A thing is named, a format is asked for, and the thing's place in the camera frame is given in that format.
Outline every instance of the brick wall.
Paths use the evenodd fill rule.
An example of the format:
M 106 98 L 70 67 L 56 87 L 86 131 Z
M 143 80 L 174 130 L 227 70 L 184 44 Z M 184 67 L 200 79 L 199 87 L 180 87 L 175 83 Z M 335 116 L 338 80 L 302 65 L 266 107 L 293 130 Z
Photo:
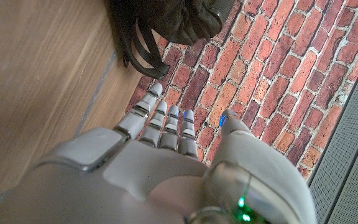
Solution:
M 307 178 L 358 77 L 358 0 L 236 0 L 211 42 L 158 46 L 171 66 L 163 99 L 194 110 L 201 161 L 231 108 Z M 127 109 L 153 82 L 142 77 Z

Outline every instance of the white robotic arm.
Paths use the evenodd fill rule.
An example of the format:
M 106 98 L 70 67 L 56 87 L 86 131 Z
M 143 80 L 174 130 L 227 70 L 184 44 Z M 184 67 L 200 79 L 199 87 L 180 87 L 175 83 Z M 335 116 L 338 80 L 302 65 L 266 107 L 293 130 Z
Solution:
M 178 107 L 161 101 L 135 140 L 161 92 L 155 84 L 113 130 L 57 146 L 1 205 L 0 223 L 316 223 L 302 176 L 231 110 L 210 167 L 197 160 L 190 110 L 178 133 Z

